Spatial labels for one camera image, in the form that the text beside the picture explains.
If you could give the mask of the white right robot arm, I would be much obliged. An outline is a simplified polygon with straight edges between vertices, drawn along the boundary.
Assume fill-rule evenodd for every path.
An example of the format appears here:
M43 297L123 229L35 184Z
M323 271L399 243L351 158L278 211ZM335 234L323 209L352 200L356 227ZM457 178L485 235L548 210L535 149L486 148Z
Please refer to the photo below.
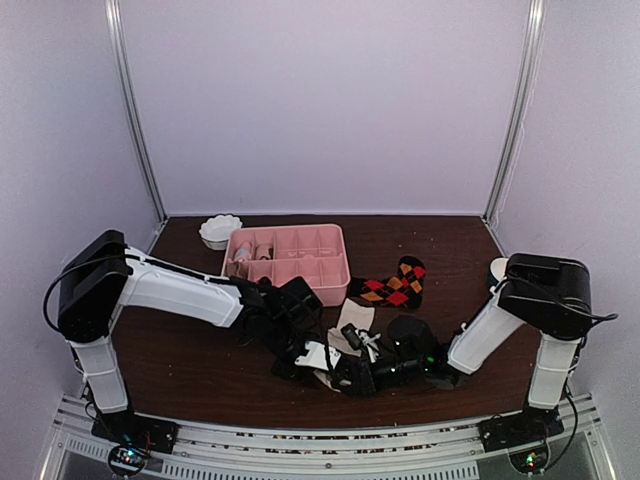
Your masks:
M442 389L458 387L520 327L541 334L526 398L527 408L513 419L519 440L535 440L551 424L566 380L588 332L598 323L591 312L590 273L576 260L514 254L486 304L447 343L439 342L427 322L401 315L387 327L391 355L341 361L329 384L353 396L369 396L416 376Z

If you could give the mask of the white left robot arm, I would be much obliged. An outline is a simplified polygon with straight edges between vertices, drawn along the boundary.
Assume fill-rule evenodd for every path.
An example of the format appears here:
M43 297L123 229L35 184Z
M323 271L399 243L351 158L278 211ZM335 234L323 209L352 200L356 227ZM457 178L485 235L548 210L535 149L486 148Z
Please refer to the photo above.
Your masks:
M322 303L296 277L281 287L214 276L167 263L107 230L52 282L59 292L56 329L79 360L106 429L123 444L137 442L144 424L131 400L111 340L112 317L125 307L164 311L218 328L241 322L285 367L333 373L342 359L325 337L297 329L320 320Z

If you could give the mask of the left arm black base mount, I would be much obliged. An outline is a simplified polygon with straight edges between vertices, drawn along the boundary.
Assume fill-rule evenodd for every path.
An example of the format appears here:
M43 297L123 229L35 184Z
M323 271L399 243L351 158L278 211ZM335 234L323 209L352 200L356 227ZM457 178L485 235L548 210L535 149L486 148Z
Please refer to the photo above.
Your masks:
M173 452L177 423L136 414L131 407L116 413L103 413L98 408L95 411L91 430L94 436L143 452Z

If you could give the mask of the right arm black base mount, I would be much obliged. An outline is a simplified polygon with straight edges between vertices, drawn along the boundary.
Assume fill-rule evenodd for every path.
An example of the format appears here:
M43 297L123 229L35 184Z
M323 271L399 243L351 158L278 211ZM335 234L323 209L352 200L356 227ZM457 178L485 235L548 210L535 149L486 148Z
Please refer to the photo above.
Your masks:
M494 415L479 422L477 428L485 452L543 442L564 432L558 408L541 410L525 407L518 413Z

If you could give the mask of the beige brown striped sock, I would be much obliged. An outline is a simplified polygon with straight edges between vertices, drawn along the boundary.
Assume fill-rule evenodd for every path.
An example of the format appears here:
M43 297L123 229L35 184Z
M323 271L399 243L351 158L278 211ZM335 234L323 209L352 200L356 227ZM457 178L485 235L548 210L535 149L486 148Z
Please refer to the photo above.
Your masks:
M364 307L347 299L335 327L328 330L328 344L339 354L339 360L330 375L314 369L313 375L327 388L349 396L366 396L362 368L371 366L380 357L377 345L379 334L372 334L375 309Z

